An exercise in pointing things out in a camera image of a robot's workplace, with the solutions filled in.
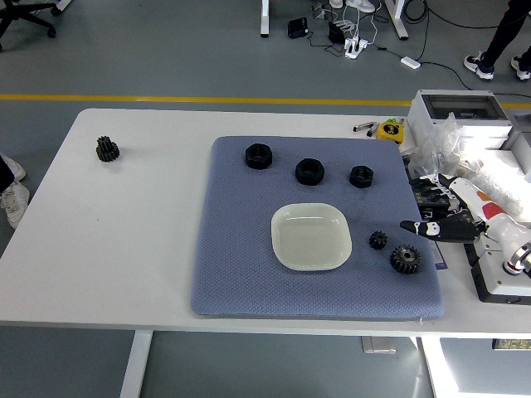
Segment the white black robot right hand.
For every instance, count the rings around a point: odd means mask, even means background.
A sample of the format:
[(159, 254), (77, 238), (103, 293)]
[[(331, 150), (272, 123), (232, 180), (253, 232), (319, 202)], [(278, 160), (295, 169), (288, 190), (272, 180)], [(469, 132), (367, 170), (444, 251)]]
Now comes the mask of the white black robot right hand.
[(463, 177), (431, 174), (416, 178), (451, 200), (451, 214), (439, 221), (402, 221), (400, 227), (428, 240), (472, 243), (481, 234), (497, 242), (504, 256), (504, 269), (512, 275), (530, 271), (530, 229)]

